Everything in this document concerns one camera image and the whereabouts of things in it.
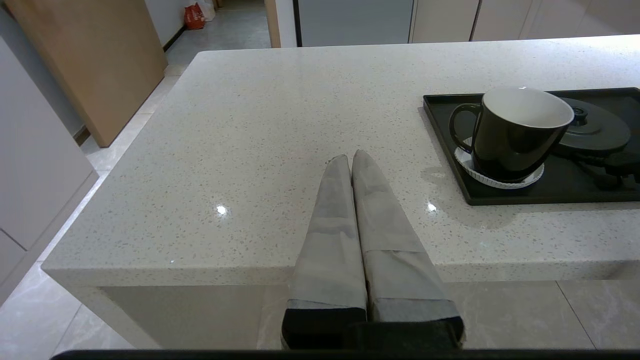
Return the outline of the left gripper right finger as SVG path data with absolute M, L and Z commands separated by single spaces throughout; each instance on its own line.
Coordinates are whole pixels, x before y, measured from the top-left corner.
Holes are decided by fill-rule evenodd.
M 352 186 L 375 349 L 460 349 L 465 325 L 382 169 L 365 150 Z

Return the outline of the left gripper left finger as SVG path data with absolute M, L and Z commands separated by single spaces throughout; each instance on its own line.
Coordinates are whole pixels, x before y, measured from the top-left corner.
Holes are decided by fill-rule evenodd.
M 284 349 L 341 349 L 367 321 L 366 280 L 348 157 L 327 162 L 289 283 Z

